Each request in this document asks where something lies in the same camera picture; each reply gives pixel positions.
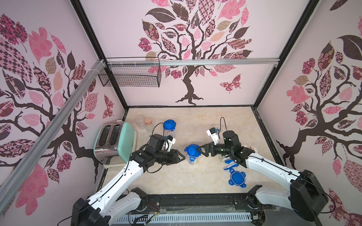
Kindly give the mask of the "detached blue container lid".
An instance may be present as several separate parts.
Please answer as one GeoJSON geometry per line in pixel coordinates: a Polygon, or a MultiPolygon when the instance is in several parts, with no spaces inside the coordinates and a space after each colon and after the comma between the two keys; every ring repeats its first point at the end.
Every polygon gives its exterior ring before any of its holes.
{"type": "Polygon", "coordinates": [[[243,171],[236,171],[234,168],[229,169],[230,179],[228,181],[230,186],[239,186],[246,188],[246,173],[243,171]]]}

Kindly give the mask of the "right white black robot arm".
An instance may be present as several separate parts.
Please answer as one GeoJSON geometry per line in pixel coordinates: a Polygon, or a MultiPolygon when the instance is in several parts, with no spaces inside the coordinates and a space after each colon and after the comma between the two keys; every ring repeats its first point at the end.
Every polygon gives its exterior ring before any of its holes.
{"type": "Polygon", "coordinates": [[[329,202],[316,176],[308,170],[298,171],[261,156],[256,151],[243,146],[233,131],[223,133],[224,143],[220,144],[217,132],[207,132],[212,142],[197,148],[202,155],[227,155],[239,166],[259,172],[284,187],[273,190],[262,185],[254,186],[247,195],[251,208],[273,205],[293,210],[306,221],[314,222],[329,202]]]}

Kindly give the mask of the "blue toothbrush case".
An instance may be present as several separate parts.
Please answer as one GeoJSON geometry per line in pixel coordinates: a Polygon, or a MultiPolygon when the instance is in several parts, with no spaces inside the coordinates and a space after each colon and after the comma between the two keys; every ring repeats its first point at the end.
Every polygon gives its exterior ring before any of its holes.
{"type": "Polygon", "coordinates": [[[226,164],[226,166],[224,166],[224,168],[223,168],[224,170],[229,170],[229,169],[232,169],[232,168],[235,168],[235,167],[239,166],[233,160],[226,160],[224,163],[226,164]]]}

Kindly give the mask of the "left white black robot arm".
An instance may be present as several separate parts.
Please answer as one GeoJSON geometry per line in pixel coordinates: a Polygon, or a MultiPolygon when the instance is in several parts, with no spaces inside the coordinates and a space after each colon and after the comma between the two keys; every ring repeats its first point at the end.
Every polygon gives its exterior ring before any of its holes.
{"type": "Polygon", "coordinates": [[[173,149],[172,136],[152,135],[147,144],[130,155],[126,166],[101,190],[87,200],[80,198],[73,205],[72,226],[111,226],[116,220],[136,209],[144,210],[147,194],[139,188],[123,195],[124,191],[155,163],[173,165],[185,156],[173,149]]]}

